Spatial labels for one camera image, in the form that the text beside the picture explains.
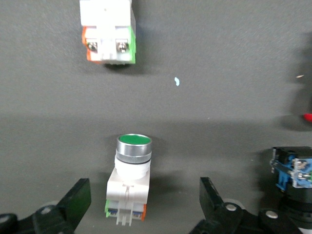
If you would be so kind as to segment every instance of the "white paint chip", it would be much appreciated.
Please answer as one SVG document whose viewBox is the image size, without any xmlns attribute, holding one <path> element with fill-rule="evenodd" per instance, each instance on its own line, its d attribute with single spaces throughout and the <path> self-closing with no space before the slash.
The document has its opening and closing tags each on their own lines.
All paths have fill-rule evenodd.
<svg viewBox="0 0 312 234">
<path fill-rule="evenodd" d="M 179 86 L 180 85 L 180 80 L 178 77 L 175 77 L 175 85 Z"/>
</svg>

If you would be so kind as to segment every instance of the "white speck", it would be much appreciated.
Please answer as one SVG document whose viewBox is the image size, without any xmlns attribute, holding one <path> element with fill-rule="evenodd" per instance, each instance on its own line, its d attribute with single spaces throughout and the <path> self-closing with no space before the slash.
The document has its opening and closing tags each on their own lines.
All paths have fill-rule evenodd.
<svg viewBox="0 0 312 234">
<path fill-rule="evenodd" d="M 178 77 L 175 77 L 175 84 L 176 86 L 179 86 L 180 85 L 180 80 Z"/>
</svg>

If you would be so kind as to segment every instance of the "gray table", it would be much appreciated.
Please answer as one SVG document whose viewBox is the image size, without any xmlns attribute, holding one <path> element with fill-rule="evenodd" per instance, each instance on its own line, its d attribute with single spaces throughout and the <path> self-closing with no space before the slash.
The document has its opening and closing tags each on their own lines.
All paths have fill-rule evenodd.
<svg viewBox="0 0 312 234">
<path fill-rule="evenodd" d="M 2 0 L 0 213 L 26 217 L 81 177 L 93 203 L 78 234 L 188 233 L 201 176 L 254 214 L 276 206 L 268 149 L 312 146 L 312 1 L 133 2 L 137 65 L 112 68 L 86 60 L 78 0 Z M 154 140 L 131 227 L 104 218 L 124 133 Z"/>
</svg>

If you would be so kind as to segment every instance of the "silver bolt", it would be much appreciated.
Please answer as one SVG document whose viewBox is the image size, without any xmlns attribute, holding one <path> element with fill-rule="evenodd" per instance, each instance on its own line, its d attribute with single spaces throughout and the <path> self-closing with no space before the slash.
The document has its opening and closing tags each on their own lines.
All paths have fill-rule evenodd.
<svg viewBox="0 0 312 234">
<path fill-rule="evenodd" d="M 228 204 L 226 205 L 226 209 L 228 211 L 236 211 L 237 210 L 237 207 L 235 205 L 232 205 L 232 204 Z"/>
<path fill-rule="evenodd" d="M 93 52 L 98 51 L 98 43 L 96 43 L 96 42 L 88 42 L 87 46 L 88 46 L 89 50 L 91 50 Z"/>
<path fill-rule="evenodd" d="M 118 49 L 118 51 L 125 53 L 126 50 L 128 49 L 128 44 L 126 44 L 124 42 L 118 43 L 117 49 Z"/>
<path fill-rule="evenodd" d="M 7 215 L 5 217 L 0 218 L 0 223 L 5 223 L 8 220 L 9 220 L 9 216 Z"/>
<path fill-rule="evenodd" d="M 49 207 L 45 207 L 42 211 L 41 211 L 41 214 L 42 215 L 45 215 L 47 213 L 49 213 L 51 211 L 51 209 Z"/>
<path fill-rule="evenodd" d="M 275 213 L 274 211 L 266 211 L 265 215 L 269 218 L 278 218 L 278 214 Z"/>
</svg>

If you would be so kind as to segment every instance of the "red object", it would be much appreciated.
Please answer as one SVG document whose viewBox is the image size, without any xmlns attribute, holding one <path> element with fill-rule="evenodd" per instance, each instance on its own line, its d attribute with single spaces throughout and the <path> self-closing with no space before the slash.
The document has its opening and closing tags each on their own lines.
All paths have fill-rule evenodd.
<svg viewBox="0 0 312 234">
<path fill-rule="evenodd" d="M 304 115 L 303 115 L 303 118 L 304 118 L 306 121 L 312 122 L 312 114 L 310 114 L 310 113 L 304 114 Z"/>
</svg>

